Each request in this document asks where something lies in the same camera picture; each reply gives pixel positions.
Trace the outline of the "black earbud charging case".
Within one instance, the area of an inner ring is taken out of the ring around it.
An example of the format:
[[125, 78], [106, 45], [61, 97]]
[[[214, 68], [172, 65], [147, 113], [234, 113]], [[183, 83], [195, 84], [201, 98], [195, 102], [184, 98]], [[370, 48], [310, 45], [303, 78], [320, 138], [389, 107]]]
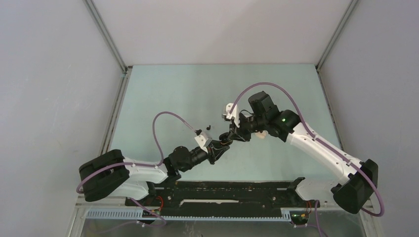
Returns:
[[222, 146], [230, 146], [233, 143], [233, 140], [230, 139], [230, 133], [225, 132], [219, 136], [220, 144]]

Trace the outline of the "beige earbud charging case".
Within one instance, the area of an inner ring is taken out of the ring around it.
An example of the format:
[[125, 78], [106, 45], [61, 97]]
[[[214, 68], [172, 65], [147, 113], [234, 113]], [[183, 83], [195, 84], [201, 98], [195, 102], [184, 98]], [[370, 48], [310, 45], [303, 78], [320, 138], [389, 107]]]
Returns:
[[267, 136], [267, 131], [259, 131], [255, 133], [255, 136], [260, 138], [260, 139], [264, 139]]

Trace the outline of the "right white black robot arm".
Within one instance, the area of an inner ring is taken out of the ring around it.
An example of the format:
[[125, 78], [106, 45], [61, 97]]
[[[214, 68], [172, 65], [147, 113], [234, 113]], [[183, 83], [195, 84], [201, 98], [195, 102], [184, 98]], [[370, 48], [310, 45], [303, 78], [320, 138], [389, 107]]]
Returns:
[[368, 159], [362, 161], [352, 157], [321, 136], [300, 116], [291, 111], [280, 111], [264, 91], [252, 95], [248, 102], [252, 113], [246, 117], [232, 103], [225, 106], [223, 118], [230, 120], [228, 138], [249, 141], [253, 133], [267, 132], [304, 151], [317, 162], [328, 168], [336, 177], [337, 185], [331, 188], [335, 203], [343, 210], [356, 214], [374, 193], [378, 183], [378, 164]]

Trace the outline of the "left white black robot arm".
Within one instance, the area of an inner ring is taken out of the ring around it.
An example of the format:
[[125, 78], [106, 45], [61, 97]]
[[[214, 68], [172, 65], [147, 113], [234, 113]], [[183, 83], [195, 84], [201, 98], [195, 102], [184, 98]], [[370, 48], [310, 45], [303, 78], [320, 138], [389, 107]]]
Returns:
[[213, 140], [202, 149], [179, 146], [161, 164], [140, 163], [124, 157], [121, 150], [104, 153], [79, 167], [81, 182], [76, 191], [87, 202], [106, 197], [126, 197], [152, 205], [156, 192], [152, 184], [172, 183], [204, 161], [214, 164], [229, 150], [230, 142]]

